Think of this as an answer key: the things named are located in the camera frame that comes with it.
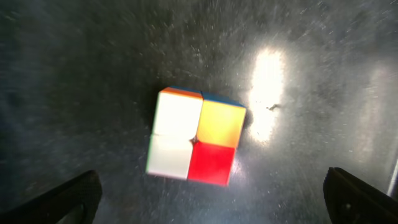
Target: dark glossy surface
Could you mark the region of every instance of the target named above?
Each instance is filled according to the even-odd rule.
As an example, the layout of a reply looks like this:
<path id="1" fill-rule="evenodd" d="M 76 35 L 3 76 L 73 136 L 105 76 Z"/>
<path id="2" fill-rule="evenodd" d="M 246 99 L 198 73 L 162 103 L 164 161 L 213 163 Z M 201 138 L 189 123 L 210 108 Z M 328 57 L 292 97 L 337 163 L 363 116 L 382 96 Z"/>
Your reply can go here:
<path id="1" fill-rule="evenodd" d="M 329 223 L 330 166 L 388 191 L 398 1 L 0 5 L 1 211 L 88 169 L 95 223 Z M 145 175 L 168 85 L 248 107 L 229 187 Z"/>

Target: white tile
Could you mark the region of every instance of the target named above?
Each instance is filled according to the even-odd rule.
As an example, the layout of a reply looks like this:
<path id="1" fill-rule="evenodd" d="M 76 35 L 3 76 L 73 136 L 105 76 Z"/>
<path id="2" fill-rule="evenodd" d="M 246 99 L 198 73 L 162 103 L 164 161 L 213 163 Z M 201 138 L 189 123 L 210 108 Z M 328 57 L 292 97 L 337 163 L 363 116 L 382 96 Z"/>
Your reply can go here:
<path id="1" fill-rule="evenodd" d="M 193 146 L 189 140 L 152 135 L 147 173 L 187 179 Z"/>
<path id="2" fill-rule="evenodd" d="M 193 139 L 197 133 L 203 100 L 160 92 L 153 134 Z"/>

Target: toy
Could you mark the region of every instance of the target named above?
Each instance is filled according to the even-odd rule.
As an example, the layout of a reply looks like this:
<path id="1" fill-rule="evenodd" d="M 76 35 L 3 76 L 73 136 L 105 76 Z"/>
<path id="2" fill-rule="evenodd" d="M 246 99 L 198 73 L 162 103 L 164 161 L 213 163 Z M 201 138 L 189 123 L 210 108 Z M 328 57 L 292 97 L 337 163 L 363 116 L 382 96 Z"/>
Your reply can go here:
<path id="1" fill-rule="evenodd" d="M 146 172 L 227 185 L 246 108 L 176 86 L 159 92 Z"/>

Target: orange-yellow square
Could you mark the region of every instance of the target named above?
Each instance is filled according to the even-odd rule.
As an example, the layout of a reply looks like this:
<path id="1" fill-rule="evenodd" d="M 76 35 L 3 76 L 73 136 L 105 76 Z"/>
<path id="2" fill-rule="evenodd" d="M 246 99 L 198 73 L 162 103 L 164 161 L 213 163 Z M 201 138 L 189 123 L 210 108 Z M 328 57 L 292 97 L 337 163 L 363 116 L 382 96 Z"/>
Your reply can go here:
<path id="1" fill-rule="evenodd" d="M 201 142 L 236 148 L 246 108 L 203 100 L 197 138 Z"/>

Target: scratched surface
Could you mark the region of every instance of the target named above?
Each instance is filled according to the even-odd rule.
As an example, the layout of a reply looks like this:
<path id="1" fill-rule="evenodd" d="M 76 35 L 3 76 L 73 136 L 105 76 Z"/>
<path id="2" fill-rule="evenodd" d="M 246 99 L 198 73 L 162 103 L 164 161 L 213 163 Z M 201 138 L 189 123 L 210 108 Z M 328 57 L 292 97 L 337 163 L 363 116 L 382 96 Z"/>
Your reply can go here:
<path id="1" fill-rule="evenodd" d="M 329 223 L 342 167 L 387 193 L 398 1 L 0 3 L 0 212 L 88 169 L 94 223 Z M 229 187 L 145 175 L 157 92 L 248 107 Z"/>

